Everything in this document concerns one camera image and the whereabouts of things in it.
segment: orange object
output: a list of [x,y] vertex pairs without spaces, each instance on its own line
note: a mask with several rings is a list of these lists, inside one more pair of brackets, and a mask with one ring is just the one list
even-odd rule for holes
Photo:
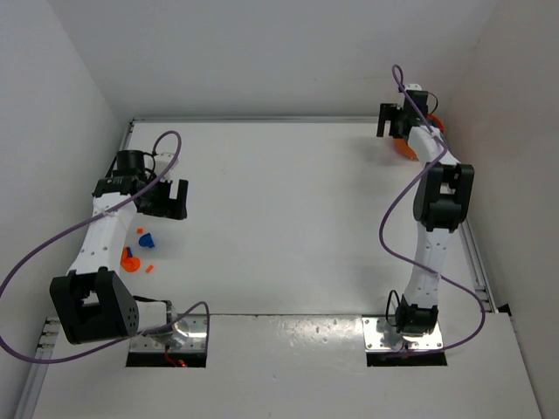
[[129,258],[126,247],[122,249],[121,266],[126,272],[136,272],[140,269],[141,261],[139,258]]
[[437,118],[435,115],[431,114],[427,116],[428,120],[432,120],[435,123],[435,127],[440,129],[441,133],[445,133],[445,125],[443,125],[443,121]]
[[139,258],[126,258],[121,260],[121,266],[126,272],[136,272],[140,269],[141,262]]
[[[443,125],[443,122],[439,118],[437,118],[433,114],[430,114],[427,116],[427,119],[432,121],[434,123],[433,125],[438,129],[440,129],[441,133],[443,134],[445,133],[445,125]],[[418,159],[416,152],[413,151],[410,147],[408,147],[408,144],[405,142],[403,138],[394,139],[394,148],[399,154],[404,156],[406,159],[410,159],[410,160]]]
[[403,138],[395,138],[394,139],[394,148],[396,151],[404,156],[406,159],[410,160],[417,160],[418,156],[416,152],[413,151],[405,142]]

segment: blue toy piece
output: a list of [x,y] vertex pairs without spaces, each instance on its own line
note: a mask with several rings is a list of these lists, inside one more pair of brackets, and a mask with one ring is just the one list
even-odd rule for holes
[[141,247],[149,247],[149,249],[155,247],[154,239],[151,237],[151,233],[144,234],[142,237],[140,237],[140,240],[138,240],[138,244]]

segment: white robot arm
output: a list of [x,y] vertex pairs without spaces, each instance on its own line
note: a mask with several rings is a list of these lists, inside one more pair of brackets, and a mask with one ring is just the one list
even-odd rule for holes
[[[428,92],[419,85],[407,85],[407,93],[427,117]],[[405,138],[422,166],[434,161],[443,152],[434,135],[442,138],[438,128],[431,133],[406,102],[382,104],[377,136],[383,136],[384,122],[390,120],[390,135]],[[466,219],[473,184],[473,167],[460,163],[446,152],[419,183],[413,204],[413,215],[418,222],[418,247],[415,261],[441,272],[447,245],[452,234]],[[439,273],[431,273],[415,266],[396,311],[397,332],[408,335],[431,333],[438,318]]]
[[[144,155],[137,150],[117,153],[117,169],[109,170],[93,192],[93,215],[133,196],[171,162],[172,155]],[[121,254],[128,228],[136,213],[183,220],[187,216],[188,182],[178,182],[170,198],[172,181],[163,177],[146,194],[89,225],[78,256],[64,277],[54,278],[50,294],[66,338],[73,344],[136,336],[171,320],[170,303],[133,297],[120,279]]]

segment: purple cable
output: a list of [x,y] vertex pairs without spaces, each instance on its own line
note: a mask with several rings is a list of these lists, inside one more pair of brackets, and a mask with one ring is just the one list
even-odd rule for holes
[[[437,135],[435,135],[435,133],[433,132],[432,128],[431,128],[431,124],[429,123],[429,121],[423,116],[423,114],[421,113],[421,111],[419,110],[418,106],[415,104],[415,102],[413,101],[413,99],[410,97],[410,95],[405,91],[405,87],[404,87],[404,72],[402,71],[402,67],[400,67],[400,65],[398,64],[394,64],[392,66],[392,77],[394,78],[394,80],[396,81],[396,84],[398,86],[398,90],[404,94],[405,99],[408,101],[408,103],[410,103],[411,107],[413,108],[413,110],[418,114],[419,119],[424,123],[425,127],[429,130],[429,132],[431,133],[433,139],[440,145],[440,147],[443,148],[443,151],[441,152],[440,155],[437,156],[437,158],[435,158],[432,162],[430,162],[427,166],[424,167],[424,169],[419,172],[419,174],[413,178],[413,180],[410,182],[410,184],[408,186],[406,186],[404,188],[404,190],[400,193],[400,195],[398,195],[396,197],[396,199],[394,200],[394,202],[389,206],[389,208],[386,210],[386,213],[383,216],[383,220],[381,221],[380,227],[378,229],[378,238],[379,241],[381,242],[381,246],[393,257],[398,258],[400,260],[403,260],[404,262],[407,262],[408,264],[413,264],[421,269],[424,269],[430,273],[436,273],[438,275],[440,275],[438,272],[436,272],[435,270],[431,269],[428,266],[425,266],[424,264],[420,264],[419,262],[407,258],[404,255],[401,255],[399,253],[396,253],[395,251],[393,251],[384,241],[384,227],[386,226],[386,222],[388,221],[390,214],[392,214],[392,211],[394,211],[394,208],[396,208],[396,206],[402,201],[402,199],[404,198],[404,196],[410,192],[410,189],[413,188],[415,186],[416,183],[419,182],[419,180],[433,167],[435,166],[442,158],[443,156],[446,154],[446,152],[448,151],[448,147],[446,146],[445,142],[442,141]],[[469,342],[470,340],[472,340],[473,338],[475,338],[480,332],[481,329],[483,328],[483,326],[486,323],[486,311],[485,308],[483,306],[483,301],[481,301],[481,299],[475,294],[475,292],[468,290],[465,286],[458,284],[457,282],[452,281],[451,279],[445,277],[444,275],[440,275],[441,279],[443,279],[445,282],[447,282],[450,285],[454,285],[457,288],[459,288],[460,290],[467,292],[468,294],[470,294],[478,303],[478,305],[480,306],[480,310],[481,310],[481,320],[480,323],[478,324],[478,327],[467,337],[465,337],[462,340],[459,340],[456,343],[452,343],[451,345],[447,345],[445,347],[442,347],[440,349],[434,349],[434,350],[430,350],[430,351],[423,351],[423,352],[405,352],[405,353],[396,353],[396,354],[388,354],[387,358],[389,357],[401,357],[401,356],[417,356],[417,355],[426,355],[426,354],[437,354],[440,352],[443,352],[445,350],[448,349],[453,349],[455,347],[459,347],[461,345],[464,345],[465,343]]]
[[[181,152],[181,147],[183,146],[183,139],[181,138],[181,135],[177,131],[167,131],[167,132],[161,134],[159,136],[159,138],[157,140],[155,140],[155,144],[153,146],[153,151],[152,151],[152,153],[154,155],[156,154],[155,151],[157,149],[157,145],[161,142],[161,140],[163,138],[165,138],[167,135],[170,135],[170,134],[174,134],[176,136],[176,152],[173,155],[171,161],[169,162],[169,165],[158,176],[156,176],[153,181],[151,181],[148,185],[146,185],[143,189],[138,191],[136,194],[130,196],[128,199],[125,199],[121,203],[117,203],[112,208],[107,209],[107,211],[105,211],[105,213],[101,213],[97,216],[92,216],[91,218],[88,218],[87,220],[82,221],[81,223],[77,223],[73,227],[70,227],[69,229],[66,229],[66,230],[60,232],[56,236],[49,238],[47,241],[45,241],[44,243],[40,244],[35,249],[30,251],[19,262],[17,262],[17,264],[8,273],[8,275],[6,276],[6,278],[4,279],[2,284],[0,284],[0,298],[3,296],[3,293],[6,291],[6,287],[8,286],[10,281],[13,279],[13,277],[16,275],[17,271],[19,271],[19,269],[21,269],[21,267],[24,264],[26,264],[29,259],[31,259],[33,256],[37,255],[45,247],[47,247],[50,244],[53,244],[54,242],[60,240],[60,238],[62,238],[64,236],[67,236],[68,234],[70,234],[70,233],[72,233],[72,232],[74,232],[78,229],[81,229],[82,227],[85,227],[86,225],[88,225],[90,223],[93,223],[97,220],[100,220],[102,217],[105,216],[105,214],[107,212],[113,212],[113,211],[116,211],[116,210],[122,208],[123,206],[127,205],[128,203],[133,202],[134,200],[136,200],[137,198],[139,198],[140,196],[142,196],[146,192],[148,192],[150,189],[152,189],[174,166],[174,164],[176,163],[176,159],[178,158],[178,155]],[[206,353],[207,353],[207,350],[208,350],[207,344],[208,344],[208,339],[210,337],[210,334],[209,334],[209,331],[210,331],[210,322],[209,322],[210,310],[209,310],[208,305],[204,301],[200,301],[199,303],[196,303],[190,309],[188,309],[185,313],[183,313],[181,316],[177,317],[176,319],[174,319],[173,321],[171,321],[168,325],[165,325],[164,327],[172,325],[172,324],[176,323],[177,321],[181,320],[182,318],[184,318],[186,315],[188,315],[190,312],[192,312],[196,307],[198,307],[200,305],[204,305],[204,307],[206,309],[206,315],[207,315],[207,318],[208,318],[208,335],[206,337]],[[142,334],[153,333],[154,331],[157,331],[158,329],[159,329],[159,327],[157,327],[156,329],[150,329],[150,330],[147,330],[147,331],[143,332]],[[115,345],[115,344],[117,344],[119,342],[122,342],[124,340],[126,340],[126,339],[112,340],[108,343],[105,343],[105,344],[99,346],[99,347],[96,347],[94,349],[90,349],[89,351],[82,352],[81,354],[76,354],[76,355],[68,356],[68,357],[65,357],[65,358],[58,358],[56,360],[38,360],[37,358],[31,358],[29,356],[23,355],[23,354],[17,352],[16,350],[14,350],[13,348],[11,348],[6,343],[6,341],[3,339],[2,335],[0,335],[0,347],[4,351],[6,351],[8,354],[10,354],[14,358],[17,358],[21,361],[30,362],[32,364],[59,364],[59,363],[62,363],[62,362],[74,361],[74,360],[77,360],[79,358],[83,358],[84,356],[88,356],[89,354],[94,354],[94,353],[96,353],[96,352],[98,352],[102,349],[105,349],[106,347],[111,347],[112,345]]]

